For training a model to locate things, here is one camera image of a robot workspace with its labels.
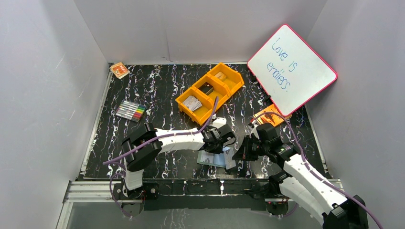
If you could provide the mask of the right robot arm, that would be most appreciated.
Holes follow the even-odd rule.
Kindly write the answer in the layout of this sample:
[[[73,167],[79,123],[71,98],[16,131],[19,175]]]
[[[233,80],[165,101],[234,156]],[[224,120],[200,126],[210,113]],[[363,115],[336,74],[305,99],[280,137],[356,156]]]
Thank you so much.
[[[269,192],[296,201],[324,229],[367,229],[365,202],[355,195],[345,196],[309,162],[303,161],[298,147],[282,142],[270,123],[250,124],[251,133],[243,139],[234,160],[255,161],[267,156],[281,171],[269,177]]]

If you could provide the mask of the green card holder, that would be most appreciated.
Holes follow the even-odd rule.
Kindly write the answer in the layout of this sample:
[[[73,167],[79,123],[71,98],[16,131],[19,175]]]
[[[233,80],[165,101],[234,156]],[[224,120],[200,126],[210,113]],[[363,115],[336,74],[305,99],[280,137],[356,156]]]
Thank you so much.
[[[229,147],[224,147],[223,152],[220,154],[209,153],[201,150],[198,152],[197,163],[231,169],[236,167],[236,161],[232,159],[233,155],[234,149]]]

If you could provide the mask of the silver card stack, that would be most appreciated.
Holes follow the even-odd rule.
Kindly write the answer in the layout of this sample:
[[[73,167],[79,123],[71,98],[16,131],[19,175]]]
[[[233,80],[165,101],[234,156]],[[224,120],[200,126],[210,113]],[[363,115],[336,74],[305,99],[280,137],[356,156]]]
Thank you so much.
[[[192,95],[188,96],[182,103],[192,112],[202,107],[202,103]]]

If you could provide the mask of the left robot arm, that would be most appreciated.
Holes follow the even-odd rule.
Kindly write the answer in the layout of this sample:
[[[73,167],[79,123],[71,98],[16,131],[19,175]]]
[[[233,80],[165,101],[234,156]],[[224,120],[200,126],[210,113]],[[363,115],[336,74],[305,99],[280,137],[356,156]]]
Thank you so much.
[[[206,151],[219,154],[236,136],[227,124],[212,124],[205,128],[189,130],[163,130],[144,124],[121,143],[124,157],[124,192],[130,198],[138,198],[143,191],[143,171],[160,153],[176,150]]]

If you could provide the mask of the yellow three-compartment bin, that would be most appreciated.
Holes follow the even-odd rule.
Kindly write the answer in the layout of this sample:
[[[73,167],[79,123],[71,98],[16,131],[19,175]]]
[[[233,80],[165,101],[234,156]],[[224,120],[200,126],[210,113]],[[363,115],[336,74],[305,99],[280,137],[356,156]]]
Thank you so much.
[[[212,111],[217,111],[243,85],[239,72],[219,63],[183,92],[175,101],[179,110],[192,121],[203,125]]]

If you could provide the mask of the silver credit card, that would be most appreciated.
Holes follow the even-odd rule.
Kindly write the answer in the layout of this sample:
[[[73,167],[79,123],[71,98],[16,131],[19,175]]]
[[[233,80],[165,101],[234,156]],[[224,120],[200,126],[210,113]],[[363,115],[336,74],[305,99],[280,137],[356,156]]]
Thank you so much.
[[[214,165],[215,159],[217,158],[217,154],[199,151],[197,163],[202,165]]]
[[[224,160],[225,160],[225,168],[227,170],[236,167],[236,162],[233,159],[234,156],[234,149],[229,147],[223,148],[224,153]]]

